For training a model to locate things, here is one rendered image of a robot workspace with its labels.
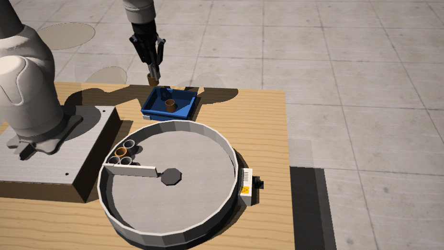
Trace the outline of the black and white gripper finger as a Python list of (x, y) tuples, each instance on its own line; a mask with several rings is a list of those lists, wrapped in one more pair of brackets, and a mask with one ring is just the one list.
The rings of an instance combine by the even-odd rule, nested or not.
[(148, 46), (147, 45), (145, 46), (144, 39), (142, 37), (140, 37), (139, 41), (138, 41), (137, 38), (134, 35), (132, 35), (129, 38), (129, 40), (134, 45), (141, 61), (148, 65), (151, 77), (152, 78), (155, 77), (153, 67), (152, 67), (152, 60), (151, 60), (150, 51), (148, 49)]
[(158, 45), (157, 52), (156, 52), (155, 44), (153, 46), (151, 46), (150, 38), (147, 38), (146, 42), (147, 42), (147, 46), (148, 46), (148, 49), (149, 49), (150, 55), (151, 55), (152, 67), (153, 67), (155, 79), (156, 79), (156, 81), (158, 81), (161, 77), (160, 71), (159, 71), (159, 65), (163, 61), (163, 51), (164, 51), (164, 44), (165, 44), (166, 40), (165, 39), (162, 40), (160, 37), (157, 36), (157, 45)]

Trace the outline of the blue plastic crate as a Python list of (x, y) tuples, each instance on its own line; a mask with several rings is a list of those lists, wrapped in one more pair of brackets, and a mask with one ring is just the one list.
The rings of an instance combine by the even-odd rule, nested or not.
[[(189, 120), (198, 103), (198, 92), (154, 87), (143, 107), (143, 119), (156, 121)], [(176, 110), (169, 113), (166, 100), (175, 101)]]

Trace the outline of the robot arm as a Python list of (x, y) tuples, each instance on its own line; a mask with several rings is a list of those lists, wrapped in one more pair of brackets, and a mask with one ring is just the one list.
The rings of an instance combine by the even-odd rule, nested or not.
[[(127, 18), (146, 24), (156, 17), (153, 0), (123, 0)], [(0, 114), (16, 132), (7, 142), (21, 159), (32, 151), (53, 155), (83, 121), (61, 108), (55, 63), (36, 30), (22, 24), (9, 0), (0, 0)]]

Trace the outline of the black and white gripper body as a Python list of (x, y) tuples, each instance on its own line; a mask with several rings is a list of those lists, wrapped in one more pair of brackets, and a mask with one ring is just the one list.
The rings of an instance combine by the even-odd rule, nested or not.
[(158, 33), (156, 32), (155, 20), (153, 20), (149, 23), (146, 23), (146, 24), (132, 23), (132, 27), (133, 27), (133, 31), (134, 31), (134, 36), (137, 38), (138, 41), (139, 41), (139, 38), (142, 37), (144, 39), (145, 46), (147, 45), (147, 42), (146, 42), (147, 38), (150, 38), (151, 46), (153, 46), (156, 43)]

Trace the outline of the grey metal bushing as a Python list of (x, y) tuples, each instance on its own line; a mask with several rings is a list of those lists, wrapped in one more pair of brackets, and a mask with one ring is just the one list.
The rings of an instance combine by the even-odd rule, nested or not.
[(130, 157), (124, 157), (120, 160), (121, 165), (134, 165)]
[(120, 164), (120, 158), (118, 156), (113, 156), (113, 157), (109, 158), (108, 163)]
[(123, 143), (123, 147), (127, 149), (129, 156), (137, 153), (137, 147), (133, 140), (127, 140)]

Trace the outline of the bronze bushing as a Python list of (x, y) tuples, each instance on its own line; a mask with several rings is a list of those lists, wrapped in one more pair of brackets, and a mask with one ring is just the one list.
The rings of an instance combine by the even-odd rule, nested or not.
[(118, 156), (120, 159), (122, 159), (124, 157), (129, 157), (129, 154), (126, 148), (121, 147), (115, 150), (115, 156)]
[(176, 105), (174, 100), (172, 99), (166, 100), (165, 104), (166, 104), (166, 110), (169, 113), (172, 113), (176, 110)]
[(159, 84), (159, 80), (156, 81), (155, 77), (151, 77), (150, 73), (147, 74), (148, 82), (150, 86), (157, 86)]

